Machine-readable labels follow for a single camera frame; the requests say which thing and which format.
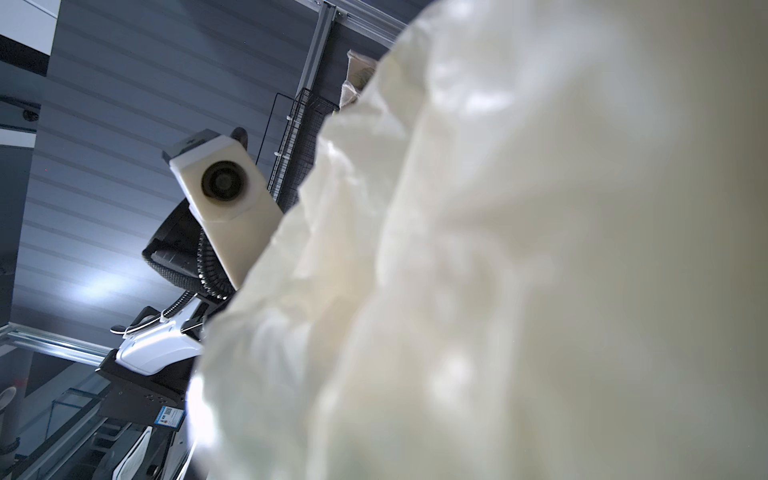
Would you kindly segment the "yellow translucent plastic bag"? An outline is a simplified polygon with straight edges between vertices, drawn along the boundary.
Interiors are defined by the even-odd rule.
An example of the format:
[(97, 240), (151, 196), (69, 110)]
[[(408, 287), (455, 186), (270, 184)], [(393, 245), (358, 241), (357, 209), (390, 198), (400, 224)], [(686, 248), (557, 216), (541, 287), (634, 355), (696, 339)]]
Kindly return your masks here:
[(438, 1), (212, 322), (214, 479), (763, 479), (767, 5)]

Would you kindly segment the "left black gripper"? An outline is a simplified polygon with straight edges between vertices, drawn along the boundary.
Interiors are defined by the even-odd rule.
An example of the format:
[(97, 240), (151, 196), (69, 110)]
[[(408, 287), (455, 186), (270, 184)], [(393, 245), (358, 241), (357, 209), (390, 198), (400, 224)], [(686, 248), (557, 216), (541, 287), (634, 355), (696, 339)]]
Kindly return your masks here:
[(141, 253), (144, 262), (175, 287), (203, 294), (198, 277), (197, 253), (201, 226), (189, 202), (182, 200), (150, 238)]

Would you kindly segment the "cream canvas tote bag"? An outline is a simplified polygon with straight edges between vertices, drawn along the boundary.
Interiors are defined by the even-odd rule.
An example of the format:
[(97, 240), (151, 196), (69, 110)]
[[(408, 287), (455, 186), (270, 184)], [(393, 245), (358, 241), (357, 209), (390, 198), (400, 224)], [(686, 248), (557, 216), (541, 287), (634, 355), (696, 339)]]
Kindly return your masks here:
[(347, 59), (346, 77), (341, 86), (339, 102), (341, 109), (357, 101), (378, 66), (377, 60), (354, 50), (347, 52)]

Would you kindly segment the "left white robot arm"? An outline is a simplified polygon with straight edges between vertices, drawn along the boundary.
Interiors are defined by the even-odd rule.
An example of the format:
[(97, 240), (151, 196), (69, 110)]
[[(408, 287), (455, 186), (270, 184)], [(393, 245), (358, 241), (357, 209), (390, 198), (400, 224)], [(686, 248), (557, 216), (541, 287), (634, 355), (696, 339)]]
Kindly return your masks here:
[(110, 382), (99, 414), (178, 430), (204, 325), (235, 289), (186, 200), (162, 222), (141, 257), (182, 294), (168, 307), (147, 306), (129, 325), (111, 329), (122, 343), (96, 369)]

